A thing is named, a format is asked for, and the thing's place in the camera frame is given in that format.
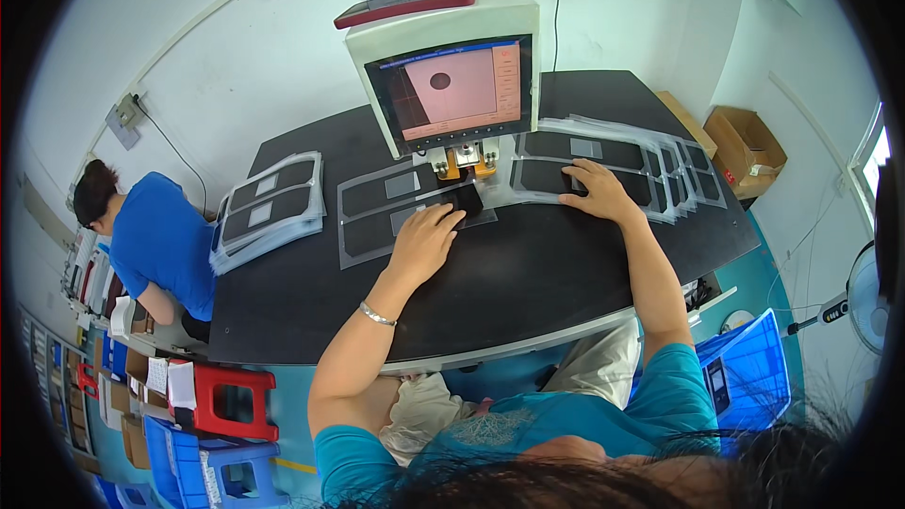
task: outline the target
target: stack of film sheets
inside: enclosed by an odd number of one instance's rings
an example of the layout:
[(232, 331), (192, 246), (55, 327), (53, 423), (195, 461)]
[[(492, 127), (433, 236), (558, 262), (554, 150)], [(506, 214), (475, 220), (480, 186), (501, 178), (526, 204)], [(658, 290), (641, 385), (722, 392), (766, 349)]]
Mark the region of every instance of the stack of film sheets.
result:
[(431, 164), (408, 160), (338, 185), (339, 269), (391, 254), (402, 224), (435, 204), (465, 211), (456, 230), (495, 222), (497, 214), (482, 203), (473, 175), (460, 171), (456, 180), (441, 180)]
[(510, 175), (515, 202), (586, 195), (580, 181), (562, 173), (573, 158), (612, 171), (651, 222), (674, 224), (699, 205), (726, 208), (719, 177), (696, 141), (578, 115), (544, 118), (537, 131), (516, 137)]
[(220, 203), (210, 263), (221, 276), (323, 230), (320, 152), (297, 153), (230, 190)]

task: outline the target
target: white wall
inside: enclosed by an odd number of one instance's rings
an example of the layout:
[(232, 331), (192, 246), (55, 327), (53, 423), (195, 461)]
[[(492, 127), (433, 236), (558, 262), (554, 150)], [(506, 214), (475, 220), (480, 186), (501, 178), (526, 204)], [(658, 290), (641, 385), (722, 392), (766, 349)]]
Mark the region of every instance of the white wall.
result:
[[(168, 51), (141, 82), (170, 139), (205, 177), (209, 200), (242, 179), (258, 145), (366, 102), (332, 27), (360, 0), (232, 0)], [(541, 54), (553, 63), (555, 0), (542, 11)], [(214, 0), (74, 0), (34, 83), (23, 132), (51, 185), (51, 207), (73, 221), (62, 194), (109, 108), (154, 52)], [(559, 68), (624, 68), (653, 88), (679, 51), (690, 0), (561, 0)], [(197, 179), (147, 122), (130, 152), (107, 131), (95, 153), (127, 189), (157, 170), (201, 203)], [(29, 175), (38, 175), (28, 170)]]
[(75, 343), (75, 312), (62, 297), (60, 279), (66, 253), (44, 232), (25, 209), (21, 167), (6, 171), (6, 180), (14, 186), (6, 191), (12, 201), (5, 206), (5, 226), (15, 242), (4, 246), (17, 304), (43, 322), (70, 344)]
[(674, 32), (679, 41), (676, 63), (665, 83), (666, 89), (704, 122), (710, 98), (727, 63), (742, 0), (691, 0), (684, 32)]
[[(818, 211), (829, 208), (813, 238), (782, 270), (791, 306), (821, 304), (844, 290), (855, 255), (872, 236), (853, 193), (837, 189), (840, 172), (831, 154), (796, 105), (768, 79), (770, 71), (801, 99), (843, 158), (854, 154), (867, 130), (877, 87), (836, 0), (808, 0), (804, 17), (778, 0), (742, 0), (711, 103), (757, 111), (788, 155), (775, 185), (751, 208), (777, 265), (786, 262), (786, 251), (807, 234)], [(800, 322), (818, 310), (793, 315)], [(808, 394), (832, 399), (857, 417), (864, 382), (876, 367), (848, 319), (811, 327), (798, 339)]]

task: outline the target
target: window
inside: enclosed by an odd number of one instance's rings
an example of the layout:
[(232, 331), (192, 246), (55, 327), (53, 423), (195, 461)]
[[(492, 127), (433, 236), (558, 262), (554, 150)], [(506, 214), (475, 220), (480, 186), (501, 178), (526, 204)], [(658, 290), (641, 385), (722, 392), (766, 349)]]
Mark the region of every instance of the window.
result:
[(871, 126), (849, 164), (849, 171), (857, 183), (858, 191), (871, 217), (877, 198), (877, 184), (880, 182), (880, 165), (886, 164), (888, 157), (889, 140), (883, 121), (883, 103), (878, 103)]

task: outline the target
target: silver bracelet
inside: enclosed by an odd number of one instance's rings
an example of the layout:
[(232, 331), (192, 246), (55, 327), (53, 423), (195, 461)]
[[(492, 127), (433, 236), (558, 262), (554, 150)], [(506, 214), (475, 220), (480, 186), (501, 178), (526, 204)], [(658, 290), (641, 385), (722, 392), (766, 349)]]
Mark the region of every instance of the silver bracelet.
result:
[(368, 316), (374, 322), (380, 322), (381, 324), (385, 324), (386, 326), (395, 326), (395, 321), (387, 321), (384, 317), (380, 316), (376, 312), (371, 310), (371, 307), (368, 306), (364, 301), (362, 301), (358, 305), (358, 310), (362, 311), (365, 315)]

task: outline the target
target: black circle on screen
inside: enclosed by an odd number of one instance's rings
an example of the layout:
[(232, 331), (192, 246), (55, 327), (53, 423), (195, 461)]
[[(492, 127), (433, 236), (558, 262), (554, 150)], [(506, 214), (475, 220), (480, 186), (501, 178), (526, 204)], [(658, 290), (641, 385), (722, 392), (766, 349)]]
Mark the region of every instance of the black circle on screen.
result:
[(438, 91), (446, 89), (450, 85), (450, 76), (446, 73), (434, 73), (431, 75), (431, 86)]

